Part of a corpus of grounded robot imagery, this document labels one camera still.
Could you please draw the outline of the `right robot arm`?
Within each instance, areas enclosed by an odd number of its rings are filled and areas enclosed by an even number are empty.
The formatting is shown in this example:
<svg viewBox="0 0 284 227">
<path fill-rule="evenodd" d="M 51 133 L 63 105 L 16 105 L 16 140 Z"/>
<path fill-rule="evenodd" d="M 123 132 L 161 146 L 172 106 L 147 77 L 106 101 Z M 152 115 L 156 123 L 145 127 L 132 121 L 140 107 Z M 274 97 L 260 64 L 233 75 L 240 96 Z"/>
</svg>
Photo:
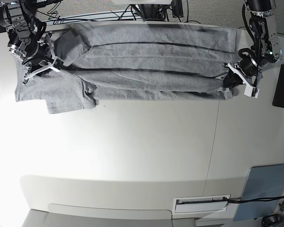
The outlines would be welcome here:
<svg viewBox="0 0 284 227">
<path fill-rule="evenodd" d="M 47 24 L 35 16 L 37 9 L 58 3 L 59 0 L 0 0 L 0 25 L 8 33 L 9 52 L 22 64 L 24 84 L 44 71 L 60 72 L 64 63 L 55 54 L 53 33 L 46 33 Z"/>
</svg>

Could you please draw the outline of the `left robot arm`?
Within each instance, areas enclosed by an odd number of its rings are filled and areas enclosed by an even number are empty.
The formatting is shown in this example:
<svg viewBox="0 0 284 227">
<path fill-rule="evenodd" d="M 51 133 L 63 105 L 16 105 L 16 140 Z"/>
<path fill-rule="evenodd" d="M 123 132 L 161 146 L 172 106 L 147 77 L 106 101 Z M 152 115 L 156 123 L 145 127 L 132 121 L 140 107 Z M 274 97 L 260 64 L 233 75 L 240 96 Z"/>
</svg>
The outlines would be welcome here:
<svg viewBox="0 0 284 227">
<path fill-rule="evenodd" d="M 253 45 L 250 48 L 238 50 L 240 61 L 223 64 L 223 67 L 229 69 L 223 81 L 224 87 L 234 88 L 238 85 L 245 85 L 244 95 L 258 97 L 258 83 L 262 78 L 261 70 L 268 64 L 274 64 L 282 58 L 273 15 L 275 8 L 274 0 L 244 1 L 242 18 Z"/>
</svg>

